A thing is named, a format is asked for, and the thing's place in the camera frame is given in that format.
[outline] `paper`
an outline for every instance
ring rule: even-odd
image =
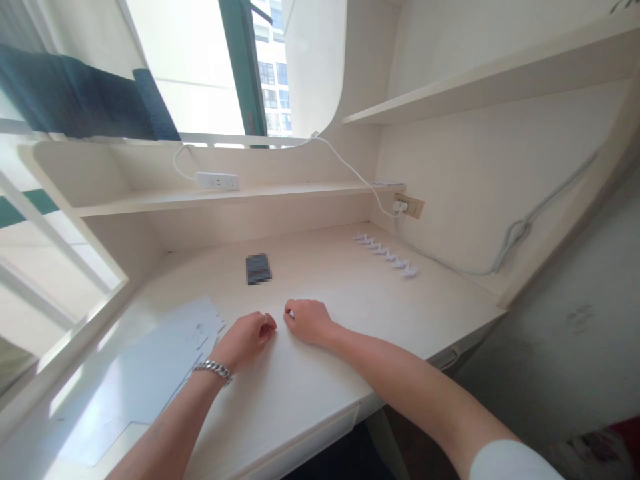
[[[208,297],[166,314],[154,330],[118,355],[93,393],[56,414],[57,426],[42,447],[94,466],[130,422],[154,422],[193,366],[210,354],[223,327]]]

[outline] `fist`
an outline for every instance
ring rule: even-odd
[[[289,300],[283,318],[294,337],[321,347],[338,328],[325,304],[317,300]]]
[[[224,365],[234,374],[262,353],[277,325],[268,313],[253,312],[238,318],[215,346],[209,360]]]

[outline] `silver chain bracelet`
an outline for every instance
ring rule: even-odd
[[[231,372],[229,371],[228,368],[226,368],[224,365],[220,365],[219,363],[216,363],[211,360],[204,360],[203,362],[197,363],[196,366],[193,368],[193,371],[197,371],[197,370],[209,370],[214,373],[217,373],[222,378],[227,379],[227,383],[225,384],[225,387],[231,383],[231,380],[233,380],[231,376]]]

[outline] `desk surface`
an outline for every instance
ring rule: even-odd
[[[351,238],[368,233],[411,260],[419,274],[404,278],[390,262]],[[247,286],[245,258],[266,252],[273,280]],[[158,318],[202,295],[228,325],[251,311],[268,311],[278,334],[252,368],[222,390],[205,420],[187,479],[224,479],[270,456],[300,434],[364,399],[370,387],[342,361],[304,345],[287,331],[289,298],[320,299],[351,329],[396,343],[427,359],[500,316],[496,296],[401,246],[370,223],[293,233],[170,253],[118,320],[0,448],[4,479],[102,479],[144,433],[130,424],[94,467],[76,465],[39,448],[61,405],[95,389],[124,346]]]

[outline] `white sleeve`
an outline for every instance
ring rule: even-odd
[[[513,440],[497,440],[482,447],[473,459],[469,479],[563,480],[544,458]]]

